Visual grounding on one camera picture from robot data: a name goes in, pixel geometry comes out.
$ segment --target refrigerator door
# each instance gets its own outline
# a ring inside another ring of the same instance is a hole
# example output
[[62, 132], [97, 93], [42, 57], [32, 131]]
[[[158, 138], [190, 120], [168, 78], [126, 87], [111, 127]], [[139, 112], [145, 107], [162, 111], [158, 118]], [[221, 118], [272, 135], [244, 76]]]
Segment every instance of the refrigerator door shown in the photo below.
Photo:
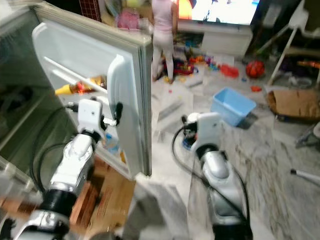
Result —
[[[41, 23], [33, 30], [33, 45], [52, 87], [81, 81], [95, 90], [60, 95], [62, 104], [95, 96], [107, 118], [123, 104], [119, 125], [108, 127], [107, 143], [99, 143], [97, 155], [129, 179], [140, 172], [151, 175], [151, 38], [45, 2], [35, 12]], [[107, 89], [90, 82], [96, 76], [106, 77]], [[76, 114], [70, 116], [78, 125]]]

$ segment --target blue container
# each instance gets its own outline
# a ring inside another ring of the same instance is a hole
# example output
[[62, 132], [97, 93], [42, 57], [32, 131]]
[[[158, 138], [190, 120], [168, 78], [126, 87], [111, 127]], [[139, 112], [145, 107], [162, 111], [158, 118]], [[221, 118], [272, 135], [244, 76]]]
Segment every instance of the blue container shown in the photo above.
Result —
[[213, 96], [211, 112], [219, 113], [228, 124], [237, 126], [256, 105], [251, 99], [226, 87]]

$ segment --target television screen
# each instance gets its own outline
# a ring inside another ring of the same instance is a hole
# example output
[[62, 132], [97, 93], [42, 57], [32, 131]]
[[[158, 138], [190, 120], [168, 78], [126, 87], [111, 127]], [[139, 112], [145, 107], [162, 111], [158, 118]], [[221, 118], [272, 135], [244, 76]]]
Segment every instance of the television screen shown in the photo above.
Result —
[[179, 19], [250, 25], [260, 0], [178, 0]]

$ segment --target refrigerator door shelf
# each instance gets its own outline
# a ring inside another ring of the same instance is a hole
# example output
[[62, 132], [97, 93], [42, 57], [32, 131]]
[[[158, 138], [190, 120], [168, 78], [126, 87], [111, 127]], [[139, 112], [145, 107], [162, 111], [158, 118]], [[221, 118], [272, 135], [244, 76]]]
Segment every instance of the refrigerator door shelf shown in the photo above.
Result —
[[[113, 118], [116, 104], [122, 103], [119, 124], [108, 127], [107, 132], [119, 140], [125, 162], [119, 155], [108, 152], [101, 143], [96, 149], [98, 156], [128, 179], [133, 179], [140, 172], [150, 175], [150, 155], [146, 151], [151, 146], [145, 141], [148, 134], [145, 124], [149, 121], [146, 116], [149, 114], [142, 115], [139, 110], [139, 106], [146, 104], [146, 98], [141, 102], [138, 96], [140, 91], [137, 89], [143, 88], [143, 83], [136, 81], [135, 74], [135, 71], [141, 71], [141, 76], [143, 69], [137, 69], [134, 64], [141, 59], [134, 59], [130, 51], [108, 41], [46, 19], [33, 30], [32, 39], [40, 65], [54, 89], [81, 81], [95, 90], [85, 94], [60, 95], [63, 105], [95, 96], [103, 104], [104, 116]], [[90, 78], [100, 75], [106, 76], [107, 89], [90, 81]], [[71, 112], [70, 116], [78, 125], [76, 114]]]

